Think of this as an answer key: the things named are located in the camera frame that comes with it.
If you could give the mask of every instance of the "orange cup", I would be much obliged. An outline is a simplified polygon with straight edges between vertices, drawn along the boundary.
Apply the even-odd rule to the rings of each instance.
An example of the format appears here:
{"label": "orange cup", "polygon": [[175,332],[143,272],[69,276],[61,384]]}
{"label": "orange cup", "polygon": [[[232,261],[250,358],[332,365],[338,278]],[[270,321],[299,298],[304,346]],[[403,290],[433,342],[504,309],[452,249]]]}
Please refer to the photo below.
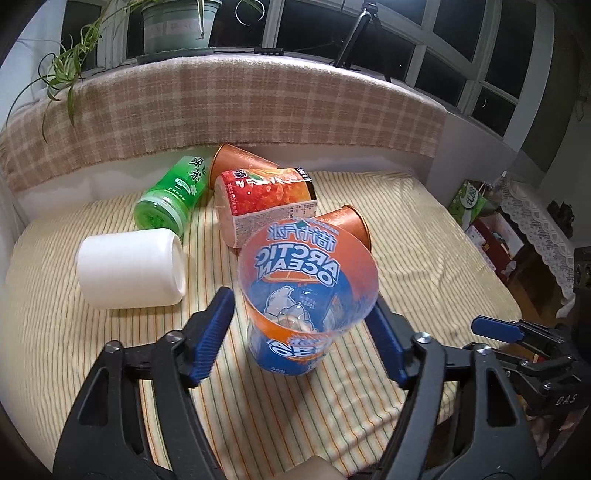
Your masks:
{"label": "orange cup", "polygon": [[254,153],[247,152],[228,143],[222,144],[213,156],[212,168],[209,170],[209,188],[213,188],[220,173],[241,168],[258,168],[260,170],[276,170],[278,165]]}
{"label": "orange cup", "polygon": [[338,210],[334,210],[324,215],[315,217],[317,220],[341,227],[357,237],[371,252],[371,235],[369,234],[368,224],[357,208],[352,205],[343,205]]}

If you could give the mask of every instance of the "green tea bottle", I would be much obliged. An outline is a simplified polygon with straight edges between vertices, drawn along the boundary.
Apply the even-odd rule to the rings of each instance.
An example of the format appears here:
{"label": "green tea bottle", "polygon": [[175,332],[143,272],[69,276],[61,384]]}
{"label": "green tea bottle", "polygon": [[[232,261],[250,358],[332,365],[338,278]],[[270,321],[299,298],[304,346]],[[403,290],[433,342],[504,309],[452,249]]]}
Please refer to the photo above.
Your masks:
{"label": "green tea bottle", "polygon": [[191,212],[207,187],[212,157],[218,147],[201,147],[198,155],[181,158],[168,173],[148,189],[134,209],[138,229],[168,228],[184,234]]}

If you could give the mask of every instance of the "red box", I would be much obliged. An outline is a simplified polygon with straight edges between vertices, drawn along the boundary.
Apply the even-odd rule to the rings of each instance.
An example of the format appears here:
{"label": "red box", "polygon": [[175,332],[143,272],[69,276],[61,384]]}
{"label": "red box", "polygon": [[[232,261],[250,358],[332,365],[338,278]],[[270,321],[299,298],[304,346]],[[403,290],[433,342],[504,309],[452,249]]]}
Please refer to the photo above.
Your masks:
{"label": "red box", "polygon": [[503,283],[508,283],[509,275],[515,269],[514,260],[524,246],[517,233],[500,213],[474,220],[466,235],[482,253],[486,263]]}

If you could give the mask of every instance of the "tripod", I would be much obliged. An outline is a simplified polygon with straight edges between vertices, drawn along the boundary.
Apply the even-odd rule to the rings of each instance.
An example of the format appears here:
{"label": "tripod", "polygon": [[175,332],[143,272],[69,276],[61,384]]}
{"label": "tripod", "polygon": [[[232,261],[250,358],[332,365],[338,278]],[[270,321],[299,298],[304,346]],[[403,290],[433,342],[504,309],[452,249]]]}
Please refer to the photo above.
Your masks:
{"label": "tripod", "polygon": [[335,67],[346,68],[351,67],[350,55],[357,42],[357,39],[367,27],[370,20],[374,21],[374,24],[378,30],[378,41],[381,43],[382,51],[382,64],[384,67],[384,79],[390,82],[390,62],[387,52],[387,41],[384,29],[382,28],[382,22],[378,18],[378,6],[375,3],[364,1],[361,6],[361,13],[357,17],[353,28],[347,35],[347,38],[343,42],[343,46],[340,49],[339,54],[335,60]]}

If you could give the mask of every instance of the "blue gripper pad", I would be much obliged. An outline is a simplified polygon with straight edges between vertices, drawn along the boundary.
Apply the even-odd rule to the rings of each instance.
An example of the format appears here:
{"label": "blue gripper pad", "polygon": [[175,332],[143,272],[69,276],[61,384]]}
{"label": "blue gripper pad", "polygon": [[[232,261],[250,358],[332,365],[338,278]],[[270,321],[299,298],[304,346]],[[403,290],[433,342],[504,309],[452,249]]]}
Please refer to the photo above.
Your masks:
{"label": "blue gripper pad", "polygon": [[482,315],[472,320],[472,333],[506,343],[519,342],[524,337],[517,322],[503,322]]}
{"label": "blue gripper pad", "polygon": [[234,315],[234,292],[221,287],[204,313],[210,318],[195,346],[193,368],[189,375],[195,384],[207,378],[212,370]]}
{"label": "blue gripper pad", "polygon": [[404,351],[388,323],[388,313],[390,316],[393,314],[389,311],[384,312],[380,306],[381,303],[378,299],[372,311],[365,317],[365,323],[378,349],[388,378],[404,388],[408,381],[408,375],[404,368]]}

